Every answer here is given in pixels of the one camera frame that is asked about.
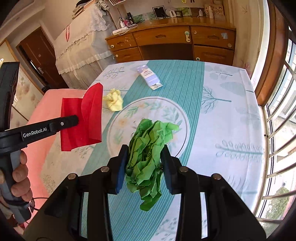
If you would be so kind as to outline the person's left hand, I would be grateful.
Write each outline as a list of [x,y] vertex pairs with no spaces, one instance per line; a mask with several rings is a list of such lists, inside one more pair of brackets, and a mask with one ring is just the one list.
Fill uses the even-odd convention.
[[11,193],[15,197],[21,197],[30,202],[33,198],[31,184],[28,178],[27,155],[24,151],[20,153],[20,165],[13,171],[13,179],[16,183],[11,187]]

